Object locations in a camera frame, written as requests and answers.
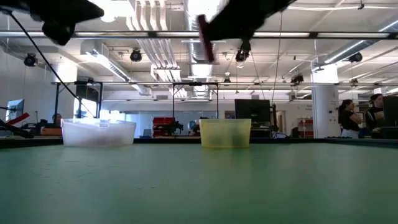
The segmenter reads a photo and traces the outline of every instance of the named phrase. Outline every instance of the white plastic bin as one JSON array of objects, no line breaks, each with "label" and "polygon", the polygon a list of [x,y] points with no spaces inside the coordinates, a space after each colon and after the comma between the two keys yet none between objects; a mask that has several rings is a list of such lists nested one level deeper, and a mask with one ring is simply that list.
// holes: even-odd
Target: white plastic bin
[{"label": "white plastic bin", "polygon": [[136,123],[101,119],[62,119],[63,144],[108,147],[132,144]]},{"label": "white plastic bin", "polygon": [[251,119],[201,119],[202,147],[249,147]]}]

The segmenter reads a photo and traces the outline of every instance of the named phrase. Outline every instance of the computer monitor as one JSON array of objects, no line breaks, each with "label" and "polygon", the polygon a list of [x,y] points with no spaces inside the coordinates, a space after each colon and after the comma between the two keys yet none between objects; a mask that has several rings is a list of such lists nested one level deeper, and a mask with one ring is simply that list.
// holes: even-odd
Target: computer monitor
[{"label": "computer monitor", "polygon": [[385,96],[383,104],[385,126],[398,127],[398,96]]},{"label": "computer monitor", "polygon": [[252,123],[271,123],[269,100],[235,100],[235,118],[251,119]]},{"label": "computer monitor", "polygon": [[8,101],[6,121],[16,119],[24,113],[24,99]]}]

